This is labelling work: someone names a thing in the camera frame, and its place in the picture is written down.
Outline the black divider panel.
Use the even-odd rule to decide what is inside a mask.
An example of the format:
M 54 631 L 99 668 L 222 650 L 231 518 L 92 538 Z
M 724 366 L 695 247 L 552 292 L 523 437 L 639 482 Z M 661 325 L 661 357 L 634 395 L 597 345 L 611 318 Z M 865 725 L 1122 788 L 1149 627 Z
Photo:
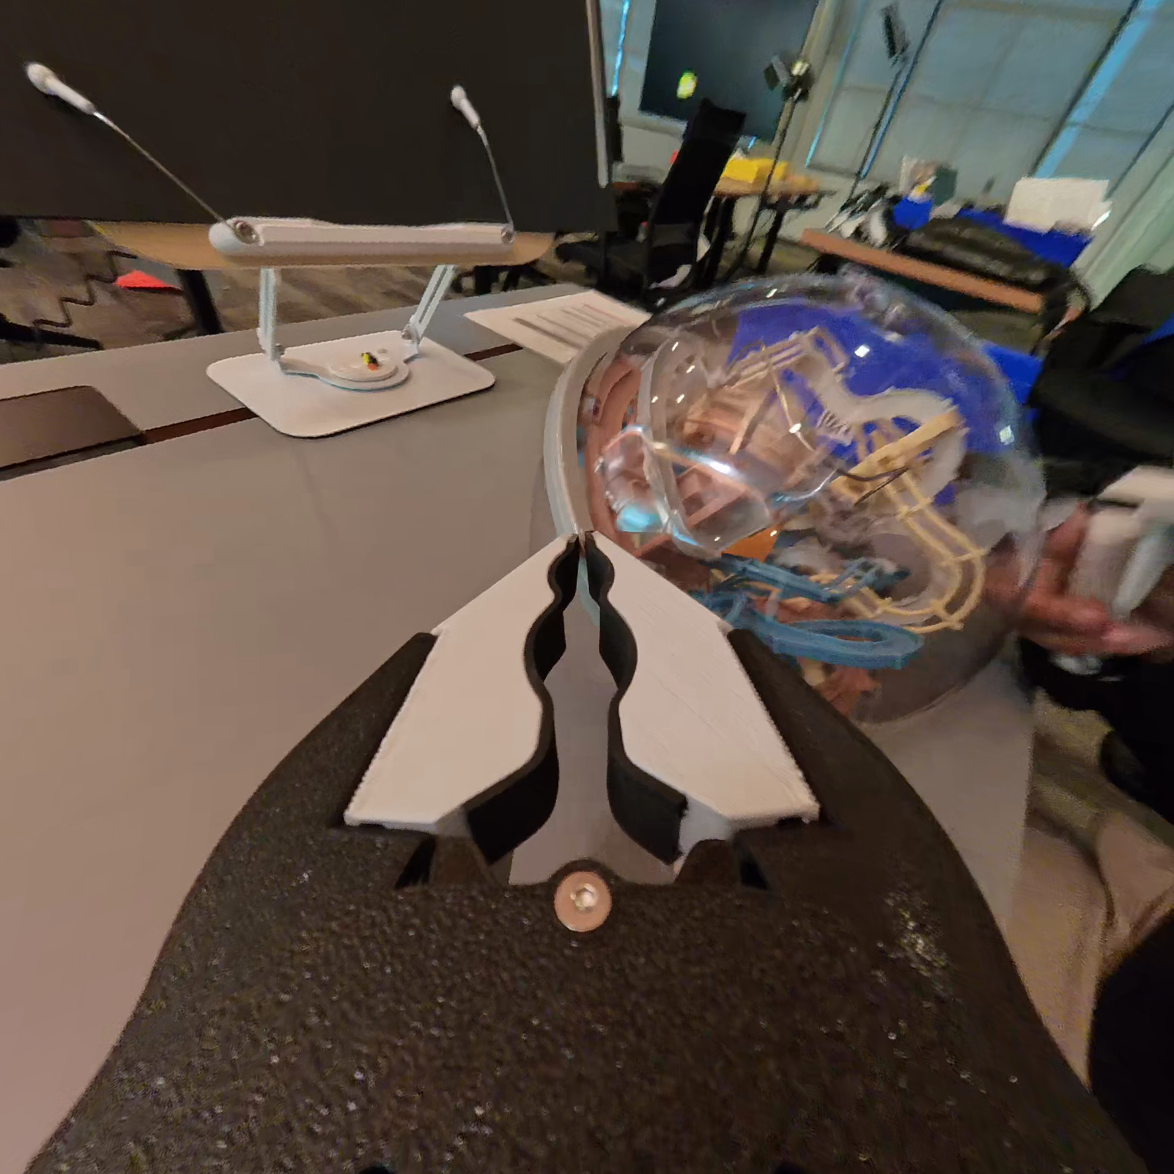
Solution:
M 597 2 L 3 1 L 1 212 L 612 227 Z

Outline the light wooden desk top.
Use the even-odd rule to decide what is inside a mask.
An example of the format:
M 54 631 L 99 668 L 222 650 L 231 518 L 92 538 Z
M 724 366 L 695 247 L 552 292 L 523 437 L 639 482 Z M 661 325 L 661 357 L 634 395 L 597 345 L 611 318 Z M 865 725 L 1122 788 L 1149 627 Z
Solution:
M 552 233 L 521 232 L 516 236 L 504 254 L 496 257 L 471 253 L 447 254 L 362 254 L 356 251 L 341 254 L 295 254 L 268 253 L 260 257 L 224 254 L 210 240 L 205 225 L 163 225 L 134 222 L 91 222 L 115 247 L 131 254 L 154 260 L 172 269 L 197 271 L 247 271 L 247 269 L 295 269 L 295 268 L 351 268 L 351 267 L 401 267 L 432 268 L 453 264 L 458 269 L 479 265 L 497 268 L 517 267 L 539 260 L 553 248 Z

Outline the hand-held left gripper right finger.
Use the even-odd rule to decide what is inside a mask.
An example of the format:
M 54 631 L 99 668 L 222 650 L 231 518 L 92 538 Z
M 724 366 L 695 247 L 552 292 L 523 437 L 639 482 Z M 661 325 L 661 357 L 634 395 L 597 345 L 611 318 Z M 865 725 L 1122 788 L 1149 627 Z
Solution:
M 583 536 L 598 648 L 615 683 L 606 795 L 662 862 L 703 841 L 819 817 L 732 629 L 608 536 Z

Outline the black office chair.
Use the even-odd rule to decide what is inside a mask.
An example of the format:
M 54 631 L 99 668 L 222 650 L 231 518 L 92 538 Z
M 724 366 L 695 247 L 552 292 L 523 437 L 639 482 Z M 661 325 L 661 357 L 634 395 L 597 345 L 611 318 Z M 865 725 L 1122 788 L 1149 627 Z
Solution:
M 556 258 L 579 264 L 600 292 L 644 309 L 683 296 L 695 281 L 707 208 L 743 121 L 742 110 L 702 99 L 664 179 L 611 184 L 615 226 L 562 240 Z

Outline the white model on stand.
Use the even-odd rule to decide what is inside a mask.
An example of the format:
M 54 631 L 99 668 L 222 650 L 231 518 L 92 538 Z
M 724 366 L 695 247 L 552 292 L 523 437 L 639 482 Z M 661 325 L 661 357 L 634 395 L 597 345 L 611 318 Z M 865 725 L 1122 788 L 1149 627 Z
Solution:
M 319 218 L 212 212 L 210 243 L 221 258 L 258 264 L 258 352 L 208 366 L 208 377 L 274 432 L 320 439 L 411 415 L 489 390 L 495 376 L 475 360 L 428 341 L 457 261 L 510 257 L 516 225 L 489 137 L 465 88 L 450 104 L 474 131 L 503 204 L 502 223 L 341 225 Z M 435 260 L 430 278 L 400 332 L 379 331 L 331 342 L 285 346 L 277 339 L 278 260 L 341 267 L 344 260 Z

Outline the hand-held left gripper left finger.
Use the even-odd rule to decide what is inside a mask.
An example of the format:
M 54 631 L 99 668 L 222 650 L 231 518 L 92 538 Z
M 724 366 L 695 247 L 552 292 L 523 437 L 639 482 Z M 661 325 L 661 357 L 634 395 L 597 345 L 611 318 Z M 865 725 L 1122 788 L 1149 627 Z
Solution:
M 347 826 L 461 837 L 497 862 L 548 821 L 560 770 L 546 676 L 579 559 L 579 538 L 555 539 L 402 648 L 419 665 Z

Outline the person's tan trousers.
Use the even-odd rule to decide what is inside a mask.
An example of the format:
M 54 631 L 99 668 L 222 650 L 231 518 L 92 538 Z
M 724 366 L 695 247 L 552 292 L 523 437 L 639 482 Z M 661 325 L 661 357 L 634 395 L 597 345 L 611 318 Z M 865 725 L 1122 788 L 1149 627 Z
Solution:
M 1089 1083 L 1096 998 L 1171 915 L 1171 844 L 1080 802 L 1029 814 L 1009 949 L 1036 1012 Z

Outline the person's black jacket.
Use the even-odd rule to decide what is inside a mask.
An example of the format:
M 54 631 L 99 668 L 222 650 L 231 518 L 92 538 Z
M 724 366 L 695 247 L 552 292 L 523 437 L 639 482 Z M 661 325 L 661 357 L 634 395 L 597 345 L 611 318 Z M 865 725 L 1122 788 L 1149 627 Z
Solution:
M 1173 1171 L 1173 918 L 1103 981 L 1091 1020 L 1090 1087 L 1153 1172 Z

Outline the laminated printed sheet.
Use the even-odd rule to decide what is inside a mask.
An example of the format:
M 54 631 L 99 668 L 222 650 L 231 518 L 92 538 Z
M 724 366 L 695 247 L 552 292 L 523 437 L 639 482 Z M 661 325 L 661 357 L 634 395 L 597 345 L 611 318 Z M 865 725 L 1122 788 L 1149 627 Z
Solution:
M 566 364 L 600 334 L 634 331 L 651 314 L 594 289 L 464 314 L 507 342 Z

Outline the person's right hand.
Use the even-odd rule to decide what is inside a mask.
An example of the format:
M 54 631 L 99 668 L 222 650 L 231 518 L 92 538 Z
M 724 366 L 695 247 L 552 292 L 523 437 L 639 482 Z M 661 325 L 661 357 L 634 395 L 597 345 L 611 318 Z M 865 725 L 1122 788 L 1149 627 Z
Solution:
M 1079 504 L 1052 528 L 1044 543 L 1031 589 L 1022 608 L 1019 631 L 1044 650 L 1096 658 L 1139 655 L 1156 662 L 1173 657 L 1173 568 L 1167 567 L 1128 620 L 1115 620 L 1097 599 L 1080 596 L 1068 581 L 1082 549 L 1090 511 Z

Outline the black bag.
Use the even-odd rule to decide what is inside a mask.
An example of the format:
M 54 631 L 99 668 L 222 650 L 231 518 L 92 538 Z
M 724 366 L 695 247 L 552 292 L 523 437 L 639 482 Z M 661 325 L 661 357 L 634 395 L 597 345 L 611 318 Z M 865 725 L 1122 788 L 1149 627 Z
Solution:
M 1126 364 L 1173 317 L 1173 271 L 1133 268 L 1050 341 L 1030 392 L 1054 492 L 1093 494 L 1138 465 L 1173 465 L 1173 401 L 1136 388 Z

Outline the clear plastic maze ball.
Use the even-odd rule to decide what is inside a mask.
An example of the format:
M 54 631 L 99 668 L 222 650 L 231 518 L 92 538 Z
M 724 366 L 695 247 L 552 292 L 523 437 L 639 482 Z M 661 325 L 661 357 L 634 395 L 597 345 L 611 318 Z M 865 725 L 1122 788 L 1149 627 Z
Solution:
M 609 538 L 866 724 L 1005 648 L 1044 479 L 984 342 L 866 274 L 791 274 L 600 328 L 544 444 L 562 532 Z

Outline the black wall screen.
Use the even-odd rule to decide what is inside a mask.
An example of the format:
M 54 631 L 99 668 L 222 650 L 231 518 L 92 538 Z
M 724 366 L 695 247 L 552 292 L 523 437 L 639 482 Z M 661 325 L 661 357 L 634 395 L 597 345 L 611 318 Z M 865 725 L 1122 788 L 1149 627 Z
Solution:
M 686 123 L 707 99 L 743 114 L 742 135 L 770 142 L 783 75 L 802 53 L 818 1 L 657 1 L 639 113 Z

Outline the blue plastic bin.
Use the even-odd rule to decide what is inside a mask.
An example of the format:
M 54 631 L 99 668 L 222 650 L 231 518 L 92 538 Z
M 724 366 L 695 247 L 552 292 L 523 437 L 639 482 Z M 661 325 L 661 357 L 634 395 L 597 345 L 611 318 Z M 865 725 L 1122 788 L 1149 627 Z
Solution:
M 1002 373 L 1016 399 L 1026 402 L 1044 369 L 1044 357 L 995 342 L 982 342 L 981 346 Z

